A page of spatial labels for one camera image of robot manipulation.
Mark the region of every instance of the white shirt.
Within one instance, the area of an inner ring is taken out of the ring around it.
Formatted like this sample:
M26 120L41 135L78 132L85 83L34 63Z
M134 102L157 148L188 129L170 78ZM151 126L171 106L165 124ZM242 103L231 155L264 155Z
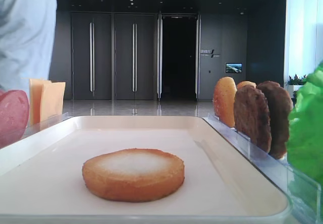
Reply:
M0 88L29 95L29 78L48 78L56 9L56 0L0 0Z

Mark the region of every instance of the small monitor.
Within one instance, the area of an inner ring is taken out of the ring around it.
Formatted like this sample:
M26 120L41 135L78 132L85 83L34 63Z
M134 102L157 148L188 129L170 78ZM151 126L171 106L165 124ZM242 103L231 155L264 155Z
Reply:
M227 74L241 74L242 73L242 64L226 64L226 73Z

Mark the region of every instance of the white tray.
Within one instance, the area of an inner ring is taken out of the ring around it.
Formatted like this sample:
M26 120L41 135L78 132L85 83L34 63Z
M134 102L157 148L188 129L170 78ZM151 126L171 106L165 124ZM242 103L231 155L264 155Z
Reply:
M126 148L182 158L184 185L148 203L92 195L83 163ZM283 223L290 210L288 197L201 118L74 117L0 150L0 223Z

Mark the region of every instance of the shiny floor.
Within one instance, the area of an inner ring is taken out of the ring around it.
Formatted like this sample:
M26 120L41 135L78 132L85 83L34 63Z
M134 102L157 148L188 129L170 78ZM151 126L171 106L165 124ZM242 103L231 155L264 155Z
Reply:
M69 116L196 116L213 112L211 101L66 100Z

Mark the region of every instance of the green lettuce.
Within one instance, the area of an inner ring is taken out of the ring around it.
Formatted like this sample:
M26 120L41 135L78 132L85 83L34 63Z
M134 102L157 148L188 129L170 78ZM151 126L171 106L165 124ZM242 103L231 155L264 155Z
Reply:
M307 76L305 85L298 90L297 103L288 118L289 164L323 186L323 62ZM290 185L290 190L295 195L306 191L304 188L304 185L299 185L296 181ZM305 195L305 198L307 199L304 201L315 209L316 196Z

